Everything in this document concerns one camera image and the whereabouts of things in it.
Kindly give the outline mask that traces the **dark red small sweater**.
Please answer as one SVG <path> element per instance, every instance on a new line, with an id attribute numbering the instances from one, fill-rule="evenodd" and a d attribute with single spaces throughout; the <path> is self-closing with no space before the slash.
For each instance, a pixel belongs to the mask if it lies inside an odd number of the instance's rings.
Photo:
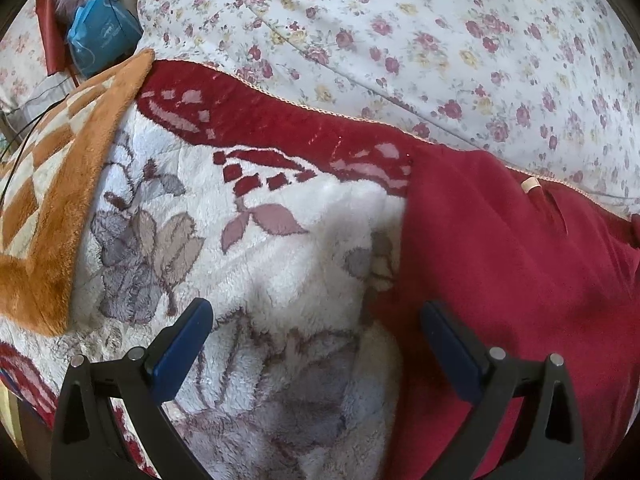
<path id="1" fill-rule="evenodd" d="M 373 314 L 402 355 L 389 479 L 423 476 L 468 406 L 419 326 L 440 300 L 484 344 L 567 362 L 595 477 L 625 435 L 639 385 L 639 220 L 484 152 L 427 145 L 411 168 L 399 273 Z"/>

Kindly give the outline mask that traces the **orange checkered plush blanket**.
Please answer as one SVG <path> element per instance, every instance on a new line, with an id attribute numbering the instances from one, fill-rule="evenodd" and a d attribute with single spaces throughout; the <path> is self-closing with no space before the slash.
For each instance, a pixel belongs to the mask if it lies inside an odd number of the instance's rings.
<path id="1" fill-rule="evenodd" d="M 26 330 L 66 330 L 96 182 L 153 61 L 143 49 L 86 80 L 1 166 L 1 314 Z"/>

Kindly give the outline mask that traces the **red white plush blanket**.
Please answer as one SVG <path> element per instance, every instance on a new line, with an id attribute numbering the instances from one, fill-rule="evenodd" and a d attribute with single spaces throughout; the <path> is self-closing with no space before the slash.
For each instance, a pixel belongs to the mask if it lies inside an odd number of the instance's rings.
<path id="1" fill-rule="evenodd" d="M 67 326 L 1 315 L 1 380 L 52 424 L 67 364 L 121 358 L 194 298 L 213 327 L 163 411 L 216 479 L 388 479 L 402 355 L 372 307 L 435 145 L 157 61 L 117 127 Z"/>

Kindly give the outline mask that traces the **floral pillow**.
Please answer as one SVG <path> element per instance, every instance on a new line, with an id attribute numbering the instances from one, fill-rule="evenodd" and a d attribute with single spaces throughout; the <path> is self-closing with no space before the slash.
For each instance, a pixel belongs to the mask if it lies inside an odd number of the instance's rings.
<path id="1" fill-rule="evenodd" d="M 1 119 L 9 136 L 75 87 L 69 70 L 48 74 L 36 0 L 27 0 L 1 39 Z"/>

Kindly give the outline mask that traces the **floral white duvet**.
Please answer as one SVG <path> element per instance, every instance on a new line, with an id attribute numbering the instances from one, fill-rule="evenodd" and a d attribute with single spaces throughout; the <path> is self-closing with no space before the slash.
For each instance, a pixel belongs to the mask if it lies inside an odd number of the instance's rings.
<path id="1" fill-rule="evenodd" d="M 639 51 L 606 0 L 138 0 L 142 44 L 639 209 Z"/>

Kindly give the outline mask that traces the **blue plastic bag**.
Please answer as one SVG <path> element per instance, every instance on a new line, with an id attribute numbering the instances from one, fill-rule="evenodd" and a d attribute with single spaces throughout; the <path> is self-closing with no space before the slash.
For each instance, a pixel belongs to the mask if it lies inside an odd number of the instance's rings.
<path id="1" fill-rule="evenodd" d="M 141 36 L 138 20 L 118 0 L 88 0 L 77 9 L 66 40 L 78 72 L 90 78 L 134 52 Z"/>

